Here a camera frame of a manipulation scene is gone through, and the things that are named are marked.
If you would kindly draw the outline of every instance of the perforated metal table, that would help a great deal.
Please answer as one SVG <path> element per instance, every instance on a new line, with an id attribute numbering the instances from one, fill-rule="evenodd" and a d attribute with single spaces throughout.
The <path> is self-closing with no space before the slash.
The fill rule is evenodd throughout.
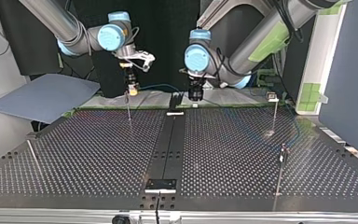
<path id="1" fill-rule="evenodd" d="M 358 159 L 288 108 L 84 110 L 0 159 L 0 208 L 358 213 Z M 289 157 L 276 196 L 282 144 Z M 149 179 L 176 193 L 146 194 Z"/>

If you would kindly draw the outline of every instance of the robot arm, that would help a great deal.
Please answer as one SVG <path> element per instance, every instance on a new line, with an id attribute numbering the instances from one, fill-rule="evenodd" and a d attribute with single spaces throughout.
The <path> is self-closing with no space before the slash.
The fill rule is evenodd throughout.
<path id="1" fill-rule="evenodd" d="M 20 0 L 49 30 L 55 34 L 62 52 L 70 56 L 92 51 L 111 51 L 120 61 L 126 75 L 126 84 L 130 95 L 136 95 L 138 82 L 133 66 L 147 72 L 155 57 L 145 51 L 136 50 L 131 27 L 130 15 L 127 12 L 108 14 L 109 23 L 103 26 L 86 29 L 70 12 L 64 10 L 55 0 Z M 144 61 L 141 66 L 132 60 Z"/>
<path id="2" fill-rule="evenodd" d="M 338 1 L 282 0 L 287 11 L 286 21 L 282 11 L 273 8 L 230 58 L 212 49 L 209 31 L 191 31 L 189 46 L 185 52 L 185 65 L 190 77 L 189 98 L 193 101 L 202 100 L 205 78 L 217 78 L 221 87 L 245 87 L 257 65 L 286 45 L 292 32 L 286 25 L 287 20 L 297 30 L 319 9 L 332 7 Z"/>

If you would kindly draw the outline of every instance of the vertical metal rod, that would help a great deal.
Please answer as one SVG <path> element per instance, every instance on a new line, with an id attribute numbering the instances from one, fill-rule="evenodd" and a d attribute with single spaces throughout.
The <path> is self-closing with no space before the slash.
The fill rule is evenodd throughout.
<path id="1" fill-rule="evenodd" d="M 31 140 L 28 139 L 27 144 L 28 144 L 28 148 L 31 150 L 32 156 L 37 161 L 37 157 L 36 154 L 34 154 L 34 147 L 32 146 Z"/>
<path id="2" fill-rule="evenodd" d="M 273 122 L 272 122 L 272 131 L 273 131 L 273 132 L 275 132 L 275 120 L 277 119 L 278 103 L 279 103 L 279 101 L 277 101 L 277 102 L 275 103 L 274 120 L 273 120 Z"/>
<path id="3" fill-rule="evenodd" d="M 125 101 L 125 103 L 126 103 L 126 105 L 127 105 L 127 113 L 128 113 L 128 115 L 129 115 L 129 121 L 131 121 L 130 97 L 129 97 L 129 93 L 126 91 L 126 92 L 124 93 L 124 95 L 125 95 L 124 101 Z"/>
<path id="4" fill-rule="evenodd" d="M 37 167 L 37 169 L 39 171 L 39 174 L 40 174 L 41 177 L 43 177 L 42 168 L 40 167 L 39 161 L 38 161 L 38 159 L 36 157 L 36 154 L 34 153 L 34 147 L 32 146 L 31 140 L 27 139 L 27 144 L 28 144 L 28 148 L 31 150 L 32 156 L 34 157 L 34 161 L 36 162 L 36 167 Z"/>

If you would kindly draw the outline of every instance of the end effector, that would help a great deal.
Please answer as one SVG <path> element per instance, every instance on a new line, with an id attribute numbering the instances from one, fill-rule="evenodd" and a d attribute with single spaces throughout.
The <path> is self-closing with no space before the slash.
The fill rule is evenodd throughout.
<path id="1" fill-rule="evenodd" d="M 119 65 L 125 76 L 127 92 L 131 96 L 137 95 L 139 83 L 133 67 L 148 72 L 156 58 L 146 51 L 136 50 L 134 38 L 139 32 L 139 28 L 132 29 L 129 13 L 124 11 L 109 13 L 108 20 L 109 23 L 104 26 L 88 29 L 86 35 L 88 35 L 93 49 L 111 51 L 119 59 Z M 73 48 L 68 48 L 60 41 L 59 46 L 63 53 L 76 55 L 71 51 Z M 138 65 L 133 60 L 143 61 L 143 64 Z"/>
<path id="2" fill-rule="evenodd" d="M 211 48 L 211 32 L 192 30 L 189 46 L 185 51 L 185 65 L 190 78 L 188 96 L 192 101 L 202 100 L 202 86 L 207 78 L 217 79 L 221 88 L 226 86 L 242 89 L 249 75 L 237 74 L 230 66 L 229 58 Z"/>
<path id="3" fill-rule="evenodd" d="M 98 33 L 100 46 L 107 51 L 112 51 L 121 61 L 148 72 L 155 57 L 146 51 L 135 49 L 133 39 L 138 34 L 139 28 L 131 28 L 130 15 L 127 12 L 113 12 L 108 14 L 108 19 L 109 24 L 101 27 Z M 142 60 L 144 64 L 139 66 L 131 60 Z"/>

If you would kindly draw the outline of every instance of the black backdrop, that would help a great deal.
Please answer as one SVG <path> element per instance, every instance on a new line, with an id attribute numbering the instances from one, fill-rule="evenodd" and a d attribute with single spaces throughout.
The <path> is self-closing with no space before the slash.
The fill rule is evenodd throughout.
<path id="1" fill-rule="evenodd" d="M 185 91 L 187 77 L 178 70 L 184 67 L 183 55 L 190 30 L 194 29 L 200 12 L 200 1 L 195 0 L 74 0 L 78 18 L 92 27 L 108 23 L 107 14 L 125 10 L 130 13 L 132 26 L 139 26 L 135 38 L 137 49 L 144 49 L 156 60 L 147 74 L 139 71 L 141 86 L 158 83 L 171 84 Z M 123 74 L 117 59 L 109 52 L 92 55 L 98 79 L 105 97 L 124 92 Z"/>
<path id="2" fill-rule="evenodd" d="M 67 0 L 59 1 L 62 6 Z M 194 29 L 200 12 L 197 0 L 73 0 L 71 11 L 86 27 L 107 24 L 107 14 L 125 10 L 130 13 L 132 26 L 139 26 L 135 38 L 137 49 L 155 55 L 156 60 L 147 74 L 139 71 L 141 86 L 166 83 L 181 91 L 188 85 L 187 76 L 178 70 L 184 67 L 183 55 L 190 30 Z M 18 0 L 0 0 L 0 18 L 21 74 L 31 79 L 46 73 L 64 73 L 60 69 L 57 40 L 54 35 Z M 87 55 L 78 59 L 64 57 L 81 76 L 90 70 Z M 124 92 L 124 77 L 117 59 L 109 52 L 94 52 L 91 56 L 103 95 L 113 98 Z"/>

